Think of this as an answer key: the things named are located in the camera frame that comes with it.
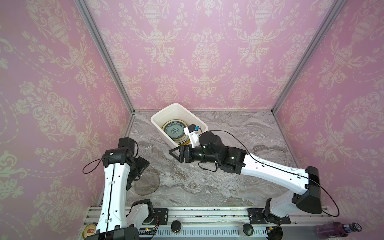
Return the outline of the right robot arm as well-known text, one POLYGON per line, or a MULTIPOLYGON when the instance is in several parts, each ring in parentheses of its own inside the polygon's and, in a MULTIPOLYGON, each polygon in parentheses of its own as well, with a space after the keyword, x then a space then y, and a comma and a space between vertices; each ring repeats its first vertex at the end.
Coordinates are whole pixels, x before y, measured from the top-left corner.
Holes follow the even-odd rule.
POLYGON ((192 133, 190 141, 190 145, 178 146, 169 154, 180 163, 214 163, 225 173, 260 178, 288 189, 279 197, 267 199, 262 211, 267 223, 279 224, 297 211, 314 215, 323 212, 317 168, 291 168, 264 160, 246 148, 225 146, 213 131, 192 133))

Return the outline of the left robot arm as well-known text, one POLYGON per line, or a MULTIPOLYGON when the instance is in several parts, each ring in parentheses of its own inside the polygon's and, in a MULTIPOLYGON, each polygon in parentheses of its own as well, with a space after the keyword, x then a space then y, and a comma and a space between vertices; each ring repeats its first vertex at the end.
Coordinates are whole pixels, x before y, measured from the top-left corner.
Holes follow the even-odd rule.
POLYGON ((105 151, 105 187, 103 204, 95 233, 87 240, 139 240, 139 229, 155 217, 151 200, 136 201, 126 213, 126 193, 138 181, 150 162, 137 156, 138 144, 126 137, 119 139, 116 149, 105 151))

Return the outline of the teal patterned small plate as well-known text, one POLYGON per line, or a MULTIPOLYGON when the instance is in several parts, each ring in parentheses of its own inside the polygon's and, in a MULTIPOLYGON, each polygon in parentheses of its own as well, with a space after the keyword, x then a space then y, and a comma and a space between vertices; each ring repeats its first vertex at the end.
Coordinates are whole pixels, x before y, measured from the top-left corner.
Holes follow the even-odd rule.
POLYGON ((184 121, 170 120, 164 124, 162 129, 172 140, 177 140, 185 135, 184 128, 186 127, 187 124, 184 121))

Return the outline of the clear glass plate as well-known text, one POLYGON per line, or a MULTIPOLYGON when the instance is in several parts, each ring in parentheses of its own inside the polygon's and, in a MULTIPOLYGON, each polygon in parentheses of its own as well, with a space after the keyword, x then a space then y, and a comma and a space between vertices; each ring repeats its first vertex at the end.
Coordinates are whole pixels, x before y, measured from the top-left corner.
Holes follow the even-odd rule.
POLYGON ((134 183, 134 191, 139 196, 154 193, 160 186, 160 176, 156 171, 144 172, 141 178, 134 183))

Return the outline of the white plate with clover emblem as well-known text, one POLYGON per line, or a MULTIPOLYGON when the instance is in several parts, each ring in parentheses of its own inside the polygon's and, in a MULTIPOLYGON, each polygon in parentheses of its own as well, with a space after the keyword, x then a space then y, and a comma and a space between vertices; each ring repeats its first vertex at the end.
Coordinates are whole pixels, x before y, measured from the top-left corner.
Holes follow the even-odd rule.
POLYGON ((178 138, 176 140, 174 140, 174 142, 177 144, 177 145, 184 145, 185 143, 188 143, 190 140, 189 140, 189 137, 184 135, 183 137, 181 138, 178 138))

